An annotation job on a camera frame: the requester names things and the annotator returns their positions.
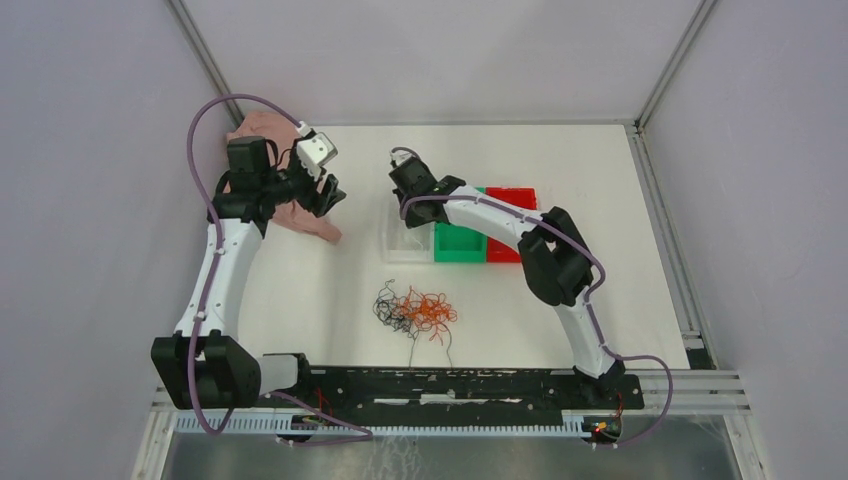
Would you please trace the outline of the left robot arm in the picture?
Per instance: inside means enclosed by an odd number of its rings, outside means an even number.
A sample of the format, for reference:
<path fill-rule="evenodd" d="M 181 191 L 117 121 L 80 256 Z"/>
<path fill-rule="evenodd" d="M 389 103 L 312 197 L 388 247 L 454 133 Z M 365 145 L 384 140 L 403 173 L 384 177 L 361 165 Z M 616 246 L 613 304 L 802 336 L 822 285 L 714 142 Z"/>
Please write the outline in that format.
<path fill-rule="evenodd" d="M 312 399 L 315 382 L 298 370 L 299 356 L 263 361 L 238 343 L 236 330 L 248 274 L 276 208 L 293 202 L 322 217 L 345 198 L 325 169 L 336 154 L 314 130 L 283 152 L 261 136 L 229 142 L 229 167 L 209 199 L 206 251 L 192 297 L 174 333 L 151 347 L 176 408 L 250 408 L 274 389 L 294 407 Z"/>

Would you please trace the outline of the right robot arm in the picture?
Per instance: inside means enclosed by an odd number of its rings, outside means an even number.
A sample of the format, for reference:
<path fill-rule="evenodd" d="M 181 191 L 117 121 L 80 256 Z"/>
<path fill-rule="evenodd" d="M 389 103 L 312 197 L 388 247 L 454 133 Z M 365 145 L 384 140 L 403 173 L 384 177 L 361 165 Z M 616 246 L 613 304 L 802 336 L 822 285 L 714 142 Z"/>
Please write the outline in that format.
<path fill-rule="evenodd" d="M 626 368 L 609 351 L 590 302 L 606 278 L 570 214 L 521 208 L 446 176 L 437 179 L 417 156 L 390 163 L 399 215 L 409 229 L 453 225 L 485 235 L 516 252 L 531 293 L 551 306 L 566 333 L 580 400 L 602 408 L 618 393 Z"/>

